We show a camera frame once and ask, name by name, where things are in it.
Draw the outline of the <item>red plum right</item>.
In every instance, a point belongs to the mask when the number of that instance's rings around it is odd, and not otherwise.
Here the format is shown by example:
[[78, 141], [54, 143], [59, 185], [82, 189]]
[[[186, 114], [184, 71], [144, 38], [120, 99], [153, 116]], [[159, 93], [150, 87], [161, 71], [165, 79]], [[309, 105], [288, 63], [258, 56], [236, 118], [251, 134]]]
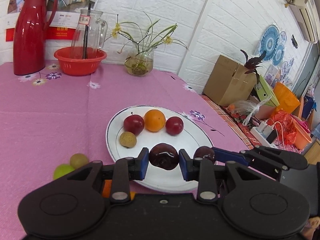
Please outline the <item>red plum right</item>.
[[178, 116], [172, 116], [166, 121], [165, 129], [169, 135], [176, 136], [184, 129], [183, 120]]

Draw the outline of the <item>plaid cloth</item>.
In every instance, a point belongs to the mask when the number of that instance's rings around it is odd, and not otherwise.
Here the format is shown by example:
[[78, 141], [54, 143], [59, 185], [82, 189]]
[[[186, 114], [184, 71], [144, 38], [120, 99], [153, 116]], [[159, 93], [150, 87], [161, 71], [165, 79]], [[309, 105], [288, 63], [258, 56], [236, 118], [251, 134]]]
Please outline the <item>plaid cloth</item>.
[[232, 129], [233, 132], [237, 134], [237, 136], [242, 140], [242, 142], [251, 150], [255, 145], [261, 145], [261, 143], [253, 136], [253, 134], [249, 131], [248, 128], [244, 128], [242, 125], [238, 125], [238, 123], [227, 113], [224, 108], [221, 108], [210, 98], [205, 95], [201, 96], [203, 100], [210, 105], [210, 107], [216, 111], [216, 113], [224, 120], [224, 122]]

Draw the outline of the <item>white oval plate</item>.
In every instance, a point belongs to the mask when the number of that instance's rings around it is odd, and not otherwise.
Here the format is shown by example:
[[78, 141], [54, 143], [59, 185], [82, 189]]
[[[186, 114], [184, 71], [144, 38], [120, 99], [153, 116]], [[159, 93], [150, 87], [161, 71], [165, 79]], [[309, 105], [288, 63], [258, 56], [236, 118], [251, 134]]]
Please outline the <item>white oval plate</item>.
[[[152, 109], [160, 110], [168, 119], [172, 116], [178, 116], [184, 123], [184, 130], [177, 136], [169, 135], [163, 128], [159, 132], [153, 133], [144, 129], [140, 135], [137, 136], [137, 143], [133, 148], [125, 148], [119, 142], [120, 135], [124, 132], [123, 122], [125, 118], [131, 114], [144, 116], [145, 113]], [[195, 124], [186, 116], [181, 115], [175, 111], [155, 106], [131, 106], [119, 111], [115, 114], [106, 129], [106, 146], [113, 161], [125, 157], [138, 157], [142, 148], [146, 147], [149, 150], [153, 146], [166, 143], [179, 151], [184, 149], [190, 157], [200, 146], [212, 147], [212, 141], [205, 133], [205, 131]], [[197, 188], [197, 181], [184, 181], [179, 167], [171, 171], [148, 165], [145, 179], [137, 181], [138, 184], [159, 192], [166, 193], [182, 193], [193, 191]]]

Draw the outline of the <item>cardboard box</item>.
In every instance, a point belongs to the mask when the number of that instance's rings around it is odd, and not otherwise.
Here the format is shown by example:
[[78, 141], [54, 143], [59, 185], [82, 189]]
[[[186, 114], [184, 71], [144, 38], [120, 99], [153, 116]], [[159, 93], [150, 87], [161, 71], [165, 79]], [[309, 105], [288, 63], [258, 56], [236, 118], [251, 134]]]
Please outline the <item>cardboard box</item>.
[[247, 68], [220, 55], [203, 89], [203, 94], [219, 106], [229, 106], [239, 100], [247, 100], [257, 84], [254, 73]]

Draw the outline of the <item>red plastic bag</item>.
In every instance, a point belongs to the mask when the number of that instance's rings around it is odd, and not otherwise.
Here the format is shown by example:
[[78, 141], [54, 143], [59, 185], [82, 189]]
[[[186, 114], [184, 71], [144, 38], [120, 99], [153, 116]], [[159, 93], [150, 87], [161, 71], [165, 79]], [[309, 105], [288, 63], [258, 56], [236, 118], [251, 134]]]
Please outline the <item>red plastic bag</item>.
[[293, 117], [286, 111], [279, 110], [271, 114], [267, 124], [274, 126], [279, 134], [280, 142], [284, 145], [293, 145], [297, 137], [297, 129], [293, 122]]

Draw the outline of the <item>brown kiwi on plate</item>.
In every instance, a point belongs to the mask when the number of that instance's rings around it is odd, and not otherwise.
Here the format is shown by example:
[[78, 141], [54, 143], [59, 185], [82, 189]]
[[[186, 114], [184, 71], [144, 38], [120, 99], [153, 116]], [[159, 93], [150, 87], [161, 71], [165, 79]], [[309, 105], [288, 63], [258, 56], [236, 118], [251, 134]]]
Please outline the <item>brown kiwi on plate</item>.
[[119, 143], [125, 148], [133, 148], [136, 146], [137, 138], [131, 132], [123, 132], [119, 137]]

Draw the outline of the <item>blue decorative plates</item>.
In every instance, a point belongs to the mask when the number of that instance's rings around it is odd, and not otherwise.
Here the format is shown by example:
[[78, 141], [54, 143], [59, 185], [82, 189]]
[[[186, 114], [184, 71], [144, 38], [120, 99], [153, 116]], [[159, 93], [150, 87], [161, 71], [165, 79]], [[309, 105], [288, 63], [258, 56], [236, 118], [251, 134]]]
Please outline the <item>blue decorative plates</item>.
[[287, 87], [291, 87], [293, 83], [290, 72], [295, 58], [286, 56], [286, 43], [286, 32], [280, 31], [275, 24], [272, 24], [266, 28], [255, 49], [255, 55], [261, 56], [263, 52], [266, 53], [263, 63], [268, 63], [269, 66], [264, 79], [273, 88], [278, 82]]

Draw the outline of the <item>dark purple plant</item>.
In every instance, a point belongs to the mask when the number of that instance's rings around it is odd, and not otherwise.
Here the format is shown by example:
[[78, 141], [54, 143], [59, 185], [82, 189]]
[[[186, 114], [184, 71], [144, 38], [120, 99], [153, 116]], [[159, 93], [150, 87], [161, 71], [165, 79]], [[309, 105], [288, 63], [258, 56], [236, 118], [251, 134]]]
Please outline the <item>dark purple plant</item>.
[[252, 74], [254, 73], [256, 76], [256, 80], [257, 80], [257, 84], [260, 81], [260, 75], [257, 72], [257, 68], [259, 67], [259, 64], [262, 63], [263, 59], [266, 56], [266, 51], [263, 51], [263, 53], [259, 56], [259, 57], [252, 57], [252, 58], [248, 58], [248, 54], [244, 51], [244, 50], [240, 50], [245, 58], [246, 58], [246, 63], [244, 64], [244, 67], [247, 69], [247, 71], [245, 72], [245, 74]]

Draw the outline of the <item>glass pitcher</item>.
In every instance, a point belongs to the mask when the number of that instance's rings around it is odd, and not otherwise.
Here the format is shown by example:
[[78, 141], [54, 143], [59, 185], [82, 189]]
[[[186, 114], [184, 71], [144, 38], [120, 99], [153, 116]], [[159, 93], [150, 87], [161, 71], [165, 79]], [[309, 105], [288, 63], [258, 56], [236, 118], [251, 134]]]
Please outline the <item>glass pitcher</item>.
[[72, 59], [96, 58], [98, 50], [103, 48], [108, 24], [102, 16], [102, 11], [81, 10], [71, 44]]

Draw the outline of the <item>dark cherry plum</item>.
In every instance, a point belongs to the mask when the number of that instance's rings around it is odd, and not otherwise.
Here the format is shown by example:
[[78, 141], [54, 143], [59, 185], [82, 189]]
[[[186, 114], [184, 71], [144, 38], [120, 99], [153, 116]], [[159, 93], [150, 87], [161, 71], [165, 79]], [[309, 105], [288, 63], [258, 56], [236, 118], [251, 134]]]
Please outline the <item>dark cherry plum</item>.
[[151, 149], [149, 162], [155, 167], [173, 170], [179, 164], [179, 155], [173, 146], [160, 143]]

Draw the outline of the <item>red thermos jug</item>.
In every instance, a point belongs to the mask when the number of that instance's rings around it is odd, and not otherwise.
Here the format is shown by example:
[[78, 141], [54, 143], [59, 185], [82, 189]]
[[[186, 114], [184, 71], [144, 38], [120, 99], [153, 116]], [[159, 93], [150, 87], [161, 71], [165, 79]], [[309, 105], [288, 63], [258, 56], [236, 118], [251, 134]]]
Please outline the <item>red thermos jug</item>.
[[45, 30], [57, 10], [57, 0], [24, 0], [14, 30], [13, 66], [18, 76], [45, 67]]

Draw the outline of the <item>brown kiwi on table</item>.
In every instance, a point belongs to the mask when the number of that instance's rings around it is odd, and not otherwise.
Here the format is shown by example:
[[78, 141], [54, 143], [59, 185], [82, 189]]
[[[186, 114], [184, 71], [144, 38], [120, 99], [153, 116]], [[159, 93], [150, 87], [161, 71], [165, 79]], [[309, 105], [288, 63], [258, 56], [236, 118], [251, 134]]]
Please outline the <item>brown kiwi on table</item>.
[[89, 163], [88, 157], [83, 153], [76, 153], [71, 156], [69, 160], [69, 164], [75, 168], [78, 169], [80, 167], [83, 167]]

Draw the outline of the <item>green apple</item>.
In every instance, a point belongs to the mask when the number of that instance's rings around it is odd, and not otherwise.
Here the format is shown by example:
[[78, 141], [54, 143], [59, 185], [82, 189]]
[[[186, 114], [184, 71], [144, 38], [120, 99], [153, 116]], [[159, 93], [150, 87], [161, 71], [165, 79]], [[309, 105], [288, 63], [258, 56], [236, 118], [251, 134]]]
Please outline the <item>green apple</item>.
[[54, 180], [59, 179], [65, 175], [73, 172], [74, 170], [75, 170], [75, 168], [69, 164], [61, 164], [54, 170], [53, 179]]

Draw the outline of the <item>mandarin with leaf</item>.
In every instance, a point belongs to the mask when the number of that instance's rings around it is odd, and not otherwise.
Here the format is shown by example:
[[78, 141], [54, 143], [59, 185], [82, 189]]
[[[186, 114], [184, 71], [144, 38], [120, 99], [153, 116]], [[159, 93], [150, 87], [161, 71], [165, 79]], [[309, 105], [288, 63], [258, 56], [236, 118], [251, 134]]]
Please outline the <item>mandarin with leaf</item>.
[[[112, 186], [112, 180], [105, 180], [103, 191], [102, 191], [102, 194], [101, 194], [104, 198], [109, 198], [110, 197], [111, 186]], [[135, 195], [136, 195], [135, 192], [132, 192], [132, 191], [130, 192], [131, 200], [133, 200], [135, 198]]]

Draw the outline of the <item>pink floral tablecloth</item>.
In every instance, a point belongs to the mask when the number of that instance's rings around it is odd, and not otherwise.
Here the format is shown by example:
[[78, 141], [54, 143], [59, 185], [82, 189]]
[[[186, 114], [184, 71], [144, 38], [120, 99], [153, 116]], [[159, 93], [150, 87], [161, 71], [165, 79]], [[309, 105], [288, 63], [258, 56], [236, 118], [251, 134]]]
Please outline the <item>pink floral tablecloth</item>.
[[17, 217], [21, 199], [50, 182], [55, 168], [76, 153], [112, 162], [105, 141], [107, 124], [134, 105], [165, 107], [194, 119], [214, 146], [239, 152], [251, 147], [214, 105], [180, 77], [153, 70], [144, 77], [122, 66], [103, 64], [88, 76], [62, 74], [49, 62], [41, 72], [16, 76], [1, 66], [1, 239], [25, 235]]

